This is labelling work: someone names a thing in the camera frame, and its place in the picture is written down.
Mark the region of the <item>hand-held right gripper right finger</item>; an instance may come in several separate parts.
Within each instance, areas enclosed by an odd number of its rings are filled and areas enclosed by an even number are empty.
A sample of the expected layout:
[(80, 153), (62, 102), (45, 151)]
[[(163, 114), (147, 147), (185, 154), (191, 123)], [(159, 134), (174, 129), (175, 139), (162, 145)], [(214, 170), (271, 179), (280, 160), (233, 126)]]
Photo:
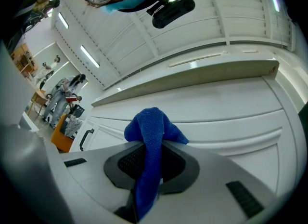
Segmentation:
[[(165, 142), (197, 160), (199, 175), (184, 192), (160, 195), (141, 224), (244, 224), (265, 223), (270, 216), (266, 211), (277, 197), (263, 182), (231, 159), (197, 149), (189, 145)], [(243, 202), (234, 193), (245, 189), (246, 200), (255, 199), (259, 214), (256, 220), (248, 218), (242, 209)]]

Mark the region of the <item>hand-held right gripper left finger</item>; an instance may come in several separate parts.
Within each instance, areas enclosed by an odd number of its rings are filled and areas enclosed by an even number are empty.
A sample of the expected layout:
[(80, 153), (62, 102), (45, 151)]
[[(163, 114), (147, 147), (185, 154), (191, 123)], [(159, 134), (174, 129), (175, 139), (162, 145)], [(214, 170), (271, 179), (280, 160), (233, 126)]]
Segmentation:
[(104, 173), (104, 164), (111, 156), (127, 149), (133, 151), (142, 145), (141, 142), (129, 142), (95, 150), (62, 153), (60, 157), (62, 161), (85, 159), (84, 163), (68, 167), (68, 171), (93, 200), (109, 212), (115, 212), (127, 204), (130, 191), (114, 186)]

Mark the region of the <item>white cabinet door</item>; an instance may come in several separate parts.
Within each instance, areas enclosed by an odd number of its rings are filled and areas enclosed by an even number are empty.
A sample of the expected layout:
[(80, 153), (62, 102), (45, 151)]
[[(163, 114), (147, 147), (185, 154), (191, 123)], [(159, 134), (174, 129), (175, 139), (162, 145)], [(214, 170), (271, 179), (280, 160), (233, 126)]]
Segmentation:
[(75, 147), (78, 145), (78, 143), (81, 140), (81, 136), (82, 136), (84, 128), (85, 128), (85, 121), (81, 120), (81, 119), (78, 119), (74, 123), (74, 125), (72, 125), (72, 132), (74, 132), (73, 133), (74, 140), (73, 140), (73, 143), (72, 143), (72, 145), (70, 147), (69, 152), (74, 152), (75, 151)]
[(230, 158), (276, 195), (295, 184), (294, 139), (283, 110), (242, 119), (178, 123), (189, 145)]
[(90, 132), (83, 143), (84, 150), (95, 150), (126, 143), (124, 130), (128, 121), (90, 117)]

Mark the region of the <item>blue cloth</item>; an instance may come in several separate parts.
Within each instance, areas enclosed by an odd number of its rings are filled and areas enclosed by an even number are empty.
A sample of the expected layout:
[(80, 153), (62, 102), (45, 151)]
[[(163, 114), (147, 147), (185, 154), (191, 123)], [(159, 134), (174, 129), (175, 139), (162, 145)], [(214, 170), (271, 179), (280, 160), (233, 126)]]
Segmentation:
[(138, 113), (124, 130), (128, 142), (142, 141), (146, 153), (144, 170), (137, 180), (134, 197), (138, 218), (141, 220), (153, 206), (161, 179), (162, 141), (187, 144), (189, 140), (157, 107)]

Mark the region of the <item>black white patterned pillow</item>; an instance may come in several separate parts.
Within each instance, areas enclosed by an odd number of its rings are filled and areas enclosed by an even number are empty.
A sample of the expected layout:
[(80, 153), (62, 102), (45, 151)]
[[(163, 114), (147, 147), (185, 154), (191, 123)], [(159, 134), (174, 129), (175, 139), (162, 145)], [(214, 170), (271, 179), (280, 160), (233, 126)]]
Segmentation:
[(75, 117), (74, 115), (65, 115), (60, 132), (71, 139), (75, 139), (79, 129), (83, 124), (83, 120)]

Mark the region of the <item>white vanity cabinet with sink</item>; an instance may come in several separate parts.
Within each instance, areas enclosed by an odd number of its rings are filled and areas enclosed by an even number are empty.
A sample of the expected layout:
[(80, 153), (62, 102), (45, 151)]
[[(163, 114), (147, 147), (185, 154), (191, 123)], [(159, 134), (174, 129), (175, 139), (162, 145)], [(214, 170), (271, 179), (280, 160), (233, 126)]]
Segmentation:
[(152, 74), (141, 83), (123, 83), (94, 100), (74, 152), (83, 149), (87, 135), (94, 132), (87, 130), (93, 124), (90, 117), (130, 123), (143, 109), (157, 107), (177, 125), (242, 119), (283, 110), (294, 139), (294, 189), (305, 170), (307, 149), (298, 112), (276, 80), (279, 66), (275, 58), (220, 56), (204, 63), (186, 63), (178, 70), (171, 68), (163, 76)]

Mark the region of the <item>wooden table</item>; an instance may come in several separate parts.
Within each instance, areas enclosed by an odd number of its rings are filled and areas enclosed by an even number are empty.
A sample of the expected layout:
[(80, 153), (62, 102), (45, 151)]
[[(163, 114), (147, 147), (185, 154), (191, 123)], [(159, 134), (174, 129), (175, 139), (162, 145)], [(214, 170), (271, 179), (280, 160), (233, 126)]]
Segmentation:
[(26, 111), (26, 114), (29, 115), (30, 111), (32, 110), (32, 108), (34, 106), (34, 104), (37, 104), (37, 105), (39, 105), (39, 112), (38, 112), (38, 116), (39, 116), (43, 106), (47, 103), (47, 101), (48, 101), (48, 99), (44, 95), (44, 92), (42, 92), (40, 89), (36, 89), (34, 95), (32, 96), (32, 98), (30, 100), (30, 104), (29, 104), (29, 107)]

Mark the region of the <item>wooden shelf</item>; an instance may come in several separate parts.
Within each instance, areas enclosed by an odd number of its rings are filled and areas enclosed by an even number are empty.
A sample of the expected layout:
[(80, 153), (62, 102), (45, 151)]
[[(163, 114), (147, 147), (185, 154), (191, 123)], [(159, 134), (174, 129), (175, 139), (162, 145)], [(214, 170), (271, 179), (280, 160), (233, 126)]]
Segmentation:
[(26, 43), (17, 47), (11, 54), (11, 59), (18, 71), (27, 78), (29, 75), (36, 73), (38, 64), (29, 50)]

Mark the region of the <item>person's black shirt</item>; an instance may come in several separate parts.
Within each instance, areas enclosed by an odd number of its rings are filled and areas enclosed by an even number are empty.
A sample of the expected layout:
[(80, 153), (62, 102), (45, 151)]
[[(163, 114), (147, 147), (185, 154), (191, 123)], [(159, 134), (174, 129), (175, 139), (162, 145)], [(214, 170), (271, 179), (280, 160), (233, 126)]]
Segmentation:
[(3, 36), (3, 43), (11, 54), (21, 37), (31, 30), (42, 19), (48, 17), (48, 12), (60, 5), (59, 0), (26, 0), (9, 23), (9, 31)]

